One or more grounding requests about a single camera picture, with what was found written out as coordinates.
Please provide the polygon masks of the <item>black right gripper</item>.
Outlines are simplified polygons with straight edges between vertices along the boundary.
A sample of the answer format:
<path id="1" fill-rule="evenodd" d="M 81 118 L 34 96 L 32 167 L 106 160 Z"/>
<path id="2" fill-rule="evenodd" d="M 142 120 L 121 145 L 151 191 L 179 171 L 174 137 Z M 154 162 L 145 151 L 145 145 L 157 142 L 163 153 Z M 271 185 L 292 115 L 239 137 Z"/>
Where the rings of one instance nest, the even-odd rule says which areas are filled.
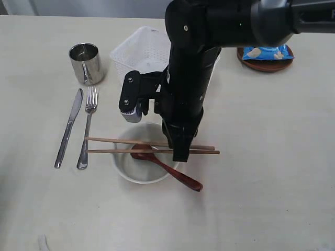
<path id="1" fill-rule="evenodd" d="M 172 1 L 165 12 L 171 42 L 155 111 L 173 150 L 173 161 L 187 162 L 203 114 L 203 100 L 221 49 L 208 42 L 207 1 Z"/>

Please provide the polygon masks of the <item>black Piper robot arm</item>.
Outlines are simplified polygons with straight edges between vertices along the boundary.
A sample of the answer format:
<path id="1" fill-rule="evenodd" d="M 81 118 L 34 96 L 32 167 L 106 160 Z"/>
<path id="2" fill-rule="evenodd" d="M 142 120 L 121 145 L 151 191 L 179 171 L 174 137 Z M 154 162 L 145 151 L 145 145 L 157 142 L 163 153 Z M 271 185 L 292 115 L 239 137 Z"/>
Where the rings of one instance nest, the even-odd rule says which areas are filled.
<path id="1" fill-rule="evenodd" d="M 173 159 L 186 162 L 209 79 L 224 47 L 278 47 L 299 33 L 333 33 L 334 1 L 172 1 L 159 102 Z"/>

